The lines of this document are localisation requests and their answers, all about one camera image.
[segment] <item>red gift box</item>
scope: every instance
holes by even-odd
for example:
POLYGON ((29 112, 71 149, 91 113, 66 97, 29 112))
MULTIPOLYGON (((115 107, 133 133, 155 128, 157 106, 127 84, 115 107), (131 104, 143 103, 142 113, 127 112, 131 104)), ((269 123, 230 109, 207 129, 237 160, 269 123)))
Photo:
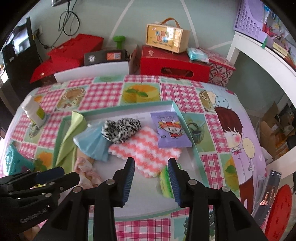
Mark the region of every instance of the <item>red gift box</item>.
POLYGON ((84 54, 101 50, 103 40, 97 36, 78 34, 47 53, 52 58, 52 68, 59 72, 83 66, 84 54))
POLYGON ((52 68, 52 59, 48 59, 40 64, 33 72, 30 83, 33 83, 39 79, 50 76, 57 73, 56 70, 52 68))
POLYGON ((210 65, 197 61, 191 62, 187 52, 176 54, 144 45, 140 73, 208 82, 210 65))
POLYGON ((30 83, 60 71, 83 66, 84 54, 101 50, 103 40, 97 36, 78 34, 76 38, 47 53, 51 58, 34 70, 30 83))
POLYGON ((230 77, 235 71, 235 67, 223 56, 211 50, 200 48, 207 54, 210 62, 210 75, 208 82, 210 84, 220 85, 226 87, 230 77))

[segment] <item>white bottle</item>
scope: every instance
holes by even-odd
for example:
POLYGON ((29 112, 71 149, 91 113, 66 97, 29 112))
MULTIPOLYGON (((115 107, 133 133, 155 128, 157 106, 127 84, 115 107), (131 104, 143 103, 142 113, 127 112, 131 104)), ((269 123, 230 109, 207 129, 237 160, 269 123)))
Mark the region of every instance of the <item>white bottle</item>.
POLYGON ((37 126, 41 127, 45 120, 46 114, 45 111, 41 108, 41 106, 33 99, 31 95, 28 95, 23 103, 22 108, 27 114, 27 117, 37 126))

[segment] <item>blue fabric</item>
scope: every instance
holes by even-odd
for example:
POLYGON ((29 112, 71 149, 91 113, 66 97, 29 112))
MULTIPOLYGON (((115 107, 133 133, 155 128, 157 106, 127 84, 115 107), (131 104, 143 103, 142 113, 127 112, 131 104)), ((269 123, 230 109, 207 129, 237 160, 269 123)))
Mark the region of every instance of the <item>blue fabric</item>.
POLYGON ((88 127, 73 138, 74 143, 82 153, 99 161, 108 161, 108 148, 112 144, 102 136, 102 126, 104 122, 93 127, 88 127))
POLYGON ((23 157, 13 144, 7 148, 5 161, 8 175, 25 172, 28 169, 33 171, 35 168, 35 164, 23 157))

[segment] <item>bedsheet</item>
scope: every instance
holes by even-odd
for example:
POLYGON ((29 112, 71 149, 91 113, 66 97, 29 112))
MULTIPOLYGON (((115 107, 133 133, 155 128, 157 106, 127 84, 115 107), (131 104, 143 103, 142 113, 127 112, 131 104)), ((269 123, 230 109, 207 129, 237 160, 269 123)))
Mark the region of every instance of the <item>bedsheet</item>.
MULTIPOLYGON (((10 125, 4 148, 13 141, 22 155, 36 160, 36 168, 41 171, 52 168, 60 123, 72 110, 83 113, 137 102, 175 101, 199 151, 208 178, 205 185, 227 185, 252 211, 257 180, 266 175, 266 164, 251 121, 230 90, 183 79, 127 75, 44 86, 34 93, 34 99, 48 114, 46 124, 36 130, 22 112, 10 125)), ((4 153, 0 161, 4 168, 0 172, 5 174, 4 153)), ((118 240, 182 239, 185 226, 181 223, 186 223, 187 216, 188 210, 184 209, 166 217, 117 222, 118 240)))

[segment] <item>purple snack packet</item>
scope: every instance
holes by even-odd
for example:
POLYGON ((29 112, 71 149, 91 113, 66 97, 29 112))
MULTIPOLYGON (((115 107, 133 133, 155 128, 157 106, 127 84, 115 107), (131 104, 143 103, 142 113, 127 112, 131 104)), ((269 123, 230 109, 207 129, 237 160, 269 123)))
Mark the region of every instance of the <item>purple snack packet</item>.
POLYGON ((159 148, 192 147, 192 143, 182 128, 176 112, 151 113, 158 132, 159 148))

